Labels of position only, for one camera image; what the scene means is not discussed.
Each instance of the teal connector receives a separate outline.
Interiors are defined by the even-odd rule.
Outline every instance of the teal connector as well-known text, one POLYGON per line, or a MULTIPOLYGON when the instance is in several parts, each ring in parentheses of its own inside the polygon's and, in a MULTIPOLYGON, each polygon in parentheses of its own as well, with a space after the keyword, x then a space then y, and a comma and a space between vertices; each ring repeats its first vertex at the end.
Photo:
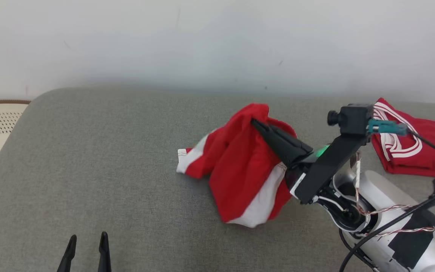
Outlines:
POLYGON ((407 125, 397 124, 394 121, 370 119, 369 132, 370 133, 394 133, 400 136, 405 136, 407 134, 407 125))

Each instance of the black tape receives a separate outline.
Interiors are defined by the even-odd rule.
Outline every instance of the black tape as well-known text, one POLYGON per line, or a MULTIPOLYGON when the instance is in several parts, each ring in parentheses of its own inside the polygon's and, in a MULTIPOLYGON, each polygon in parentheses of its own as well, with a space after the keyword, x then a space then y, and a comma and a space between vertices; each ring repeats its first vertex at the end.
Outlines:
MULTIPOLYGON (((435 227, 435 215, 429 210, 415 212, 402 229, 418 229, 420 227, 435 227)), ((389 243, 394 251, 394 258, 403 267, 413 269, 434 238, 433 232, 402 232, 395 235, 389 243)))

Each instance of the green led light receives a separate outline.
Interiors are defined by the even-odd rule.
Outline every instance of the green led light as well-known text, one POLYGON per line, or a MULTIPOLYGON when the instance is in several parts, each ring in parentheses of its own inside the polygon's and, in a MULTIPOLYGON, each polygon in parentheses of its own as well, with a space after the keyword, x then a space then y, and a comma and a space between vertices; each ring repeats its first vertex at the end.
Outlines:
POLYGON ((329 146, 330 146, 330 145, 326 145, 326 146, 322 147, 321 149, 317 150, 317 151, 316 151, 316 157, 317 157, 317 158, 320 157, 320 156, 325 152, 325 150, 326 150, 329 146))

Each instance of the red jersey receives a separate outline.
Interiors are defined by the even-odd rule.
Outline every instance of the red jersey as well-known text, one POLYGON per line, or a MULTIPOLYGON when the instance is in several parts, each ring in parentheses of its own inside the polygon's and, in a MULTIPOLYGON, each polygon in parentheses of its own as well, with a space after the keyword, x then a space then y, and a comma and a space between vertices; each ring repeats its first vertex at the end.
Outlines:
POLYGON ((285 165, 251 119, 296 134, 288 124, 268 117, 268 111, 266 104, 250 104, 194 148, 178 150, 178 173, 196 179, 211 175, 209 186, 226 223, 255 227, 275 218, 291 197, 284 181, 285 165))
MULTIPOLYGON (((375 103, 373 118, 406 124, 409 129, 435 144, 435 121, 414 118, 396 110, 383 98, 375 103)), ((416 136, 374 134, 372 144, 387 172, 435 177, 435 149, 416 136)))

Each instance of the gray fabric cushion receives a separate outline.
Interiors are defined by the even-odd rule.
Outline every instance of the gray fabric cushion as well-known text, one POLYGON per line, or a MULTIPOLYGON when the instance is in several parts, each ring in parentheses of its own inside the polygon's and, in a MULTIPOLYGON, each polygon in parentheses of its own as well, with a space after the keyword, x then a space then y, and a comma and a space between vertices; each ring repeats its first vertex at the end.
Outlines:
MULTIPOLYGON (((107 231, 114 271, 334 271, 347 250, 328 214, 291 200, 271 222, 223 224, 206 180, 176 174, 190 147, 251 102, 322 146, 329 110, 357 98, 57 90, 33 101, 0 153, 0 271, 56 271, 77 234, 72 271, 97 270, 107 231)), ((435 119, 434 104, 393 103, 435 119)), ((371 145, 363 169, 384 170, 371 145)), ((416 200, 431 178, 385 174, 416 200)), ((347 271, 367 268, 353 258, 347 271)))

